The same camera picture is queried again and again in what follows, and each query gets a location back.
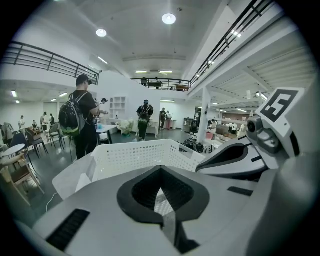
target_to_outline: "metal railing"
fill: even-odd
[[[33,67],[74,78],[84,74],[94,85],[98,85],[99,81],[99,73],[92,69],[51,51],[22,42],[12,41],[0,63]]]
[[[240,40],[241,36],[245,32],[246,28],[252,24],[257,18],[263,15],[263,11],[273,2],[274,0],[253,0],[247,8],[241,13],[241,15],[232,24],[230,29],[221,38],[219,43],[215,46],[213,51],[209,54],[203,64],[200,66],[198,71],[194,74],[190,80],[190,86],[193,86],[196,81],[212,67],[215,61],[222,56],[230,47],[230,44]]]
[[[190,88],[190,81],[170,78],[132,78],[131,80],[155,90],[167,90],[187,92]]]

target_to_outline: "balcony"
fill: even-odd
[[[87,75],[93,85],[98,85],[99,81],[99,73],[66,57],[22,42],[12,41],[0,64],[32,67],[73,78]]]

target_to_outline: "white shelf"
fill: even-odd
[[[115,119],[116,116],[118,119],[125,120],[126,116],[126,103],[127,97],[125,96],[117,96],[110,98],[110,111],[109,116],[111,119]]]

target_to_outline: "black vent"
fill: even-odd
[[[64,251],[89,214],[86,210],[74,210],[46,241],[60,251]]]

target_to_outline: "stool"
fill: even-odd
[[[100,136],[100,143],[101,144],[109,144],[108,134],[101,133],[99,136]]]

